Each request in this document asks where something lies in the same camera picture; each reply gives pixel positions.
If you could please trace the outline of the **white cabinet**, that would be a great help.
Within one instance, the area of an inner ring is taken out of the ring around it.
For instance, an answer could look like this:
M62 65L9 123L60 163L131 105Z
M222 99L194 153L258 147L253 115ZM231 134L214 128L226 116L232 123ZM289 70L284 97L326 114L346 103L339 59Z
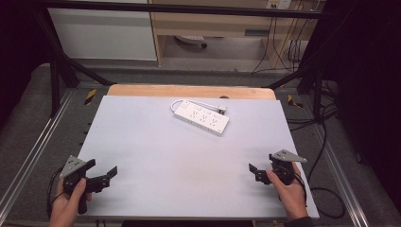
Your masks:
M156 60L147 13L86 9L49 9L49 13L71 58Z

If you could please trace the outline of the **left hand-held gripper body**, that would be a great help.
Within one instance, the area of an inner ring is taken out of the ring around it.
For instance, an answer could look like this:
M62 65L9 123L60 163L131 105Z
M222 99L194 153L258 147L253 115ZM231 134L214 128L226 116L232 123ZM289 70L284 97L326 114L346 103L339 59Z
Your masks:
M70 156L62 171L61 178L63 179L63 192L71 195L75 186L78 182L84 178L86 180L86 193L99 193L104 188L110 186L111 178L107 175L98 176L94 178L88 178L86 176L85 161L80 160L77 157ZM85 214L87 212L87 203L85 195L82 195L79 204L78 204L78 213L80 215Z

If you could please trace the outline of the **grey power strip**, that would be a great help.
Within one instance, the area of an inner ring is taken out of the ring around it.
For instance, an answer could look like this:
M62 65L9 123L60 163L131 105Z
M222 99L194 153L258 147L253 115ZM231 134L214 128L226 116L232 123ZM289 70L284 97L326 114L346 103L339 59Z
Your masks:
M202 48L207 47L207 43L202 36L176 36L176 39L187 44L200 45Z

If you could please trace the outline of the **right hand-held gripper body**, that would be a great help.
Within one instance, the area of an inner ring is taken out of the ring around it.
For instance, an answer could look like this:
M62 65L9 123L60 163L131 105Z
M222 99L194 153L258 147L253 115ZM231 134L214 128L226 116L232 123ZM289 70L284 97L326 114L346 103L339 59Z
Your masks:
M301 176L294 170L293 163L306 163L307 159L294 154L286 149L282 149L272 154L272 171L285 185L290 185L294 180L301 181Z

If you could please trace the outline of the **wooden desk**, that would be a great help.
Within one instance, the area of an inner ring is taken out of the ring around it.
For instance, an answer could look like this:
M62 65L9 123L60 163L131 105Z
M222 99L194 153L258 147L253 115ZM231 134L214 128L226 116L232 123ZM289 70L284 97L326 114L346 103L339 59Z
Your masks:
M151 4L267 9L268 0L148 0ZM310 11L312 0L291 0L288 9ZM285 50L292 41L303 43L317 24L315 19L264 18L248 16L152 12L154 34L162 36L203 36L260 38L268 49L270 65L284 65Z

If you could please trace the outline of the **aluminium rail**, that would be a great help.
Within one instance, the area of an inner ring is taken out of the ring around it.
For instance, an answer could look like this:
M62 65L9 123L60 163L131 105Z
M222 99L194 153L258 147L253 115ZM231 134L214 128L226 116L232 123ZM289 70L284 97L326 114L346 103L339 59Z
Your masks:
M54 130L59 125L74 92L74 89L68 89L65 92L60 102L60 108L55 112L54 116L50 116L46 120L45 125L41 129L40 134L36 137L34 144L27 150L26 155L24 156L24 161L19 165L18 171L13 176L7 190L0 198L0 226L7 219L12 206L18 199L33 168L37 165Z
M323 145L323 155L339 189L344 205L355 227L369 227L369 221L361 208L357 196L337 159L329 140L324 138L326 132L322 125L315 125L314 131Z

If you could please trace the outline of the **person's right hand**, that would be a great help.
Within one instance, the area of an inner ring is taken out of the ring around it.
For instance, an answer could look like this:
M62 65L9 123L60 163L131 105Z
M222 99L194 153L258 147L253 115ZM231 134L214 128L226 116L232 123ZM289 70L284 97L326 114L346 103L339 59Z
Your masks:
M296 180L290 185L285 185L272 170L267 169L266 172L281 199L288 221L307 217L305 192L302 185Z

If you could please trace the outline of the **black curtain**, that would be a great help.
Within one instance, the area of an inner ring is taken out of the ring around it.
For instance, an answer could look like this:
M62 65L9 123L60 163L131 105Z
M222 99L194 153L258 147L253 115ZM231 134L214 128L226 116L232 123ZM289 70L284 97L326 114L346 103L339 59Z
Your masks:
M340 32L323 76L339 85L354 146L401 212L401 0L326 0L323 10L338 17L317 23L308 50Z

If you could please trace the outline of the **wooden table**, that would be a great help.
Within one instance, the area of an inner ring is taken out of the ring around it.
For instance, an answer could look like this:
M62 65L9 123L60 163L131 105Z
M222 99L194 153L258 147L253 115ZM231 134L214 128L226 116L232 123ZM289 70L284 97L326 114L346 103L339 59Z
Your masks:
M266 99L275 100L272 89L226 86L190 86L190 85L153 85L153 84L115 84L108 96L176 96L231 99Z

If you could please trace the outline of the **white power strip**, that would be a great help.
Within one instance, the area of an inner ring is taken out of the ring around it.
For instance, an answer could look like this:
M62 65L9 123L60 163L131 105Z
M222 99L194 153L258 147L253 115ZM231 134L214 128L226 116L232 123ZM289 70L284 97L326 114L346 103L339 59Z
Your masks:
M202 130L221 136L229 117L218 112L218 107L194 100L178 99L170 105L174 116Z

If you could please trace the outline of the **white wall socket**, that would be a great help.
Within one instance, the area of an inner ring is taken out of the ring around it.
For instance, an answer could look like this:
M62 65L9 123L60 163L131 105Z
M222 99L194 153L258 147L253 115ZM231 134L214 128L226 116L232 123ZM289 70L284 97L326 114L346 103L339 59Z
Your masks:
M267 9L288 9L291 0L268 0Z

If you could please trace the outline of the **person's left hand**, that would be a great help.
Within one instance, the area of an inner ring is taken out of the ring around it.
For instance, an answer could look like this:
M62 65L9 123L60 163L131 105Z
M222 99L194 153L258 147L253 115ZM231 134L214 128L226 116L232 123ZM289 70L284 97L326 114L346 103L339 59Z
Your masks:
M86 180L82 178L75 186L71 195L63 192L63 180L56 189L57 198L52 205L49 227L73 227L78 215L78 204L82 195L87 201L92 200L92 194L86 193Z

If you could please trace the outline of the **yellow black tape strip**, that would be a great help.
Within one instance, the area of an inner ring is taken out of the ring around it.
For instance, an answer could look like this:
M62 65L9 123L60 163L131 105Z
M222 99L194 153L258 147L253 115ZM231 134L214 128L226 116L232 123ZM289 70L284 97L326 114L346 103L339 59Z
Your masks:
M288 95L288 105L295 106L297 108L303 108L304 105L302 103L295 102L292 95Z
M96 94L96 89L92 89L85 98L84 105L90 105L95 94Z

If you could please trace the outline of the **black metal frame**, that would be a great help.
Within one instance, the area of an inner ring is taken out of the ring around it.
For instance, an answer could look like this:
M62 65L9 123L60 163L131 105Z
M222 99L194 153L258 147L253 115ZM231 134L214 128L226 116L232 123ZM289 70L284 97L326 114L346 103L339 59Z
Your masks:
M140 3L118 3L118 2L95 2L95 1L70 1L70 0L33 0L28 2L28 9L35 18L47 46L51 53L51 87L52 87L52 112L55 115L60 107L59 76L61 76L68 87L77 87L78 78L73 71L77 69L87 77L94 79L102 85L113 85L112 81L102 78L91 70L68 57L59 41L57 32L51 23L44 19L44 13L48 8L52 9L88 9L88 10L110 10L110 11L134 11L134 12L157 12L157 13L180 13L180 14L211 14L248 17L270 17L270 18L298 18L298 19L326 19L330 13L321 11L299 11L286 9L250 9L211 6L186 6L186 5L163 5L163 4L140 4Z

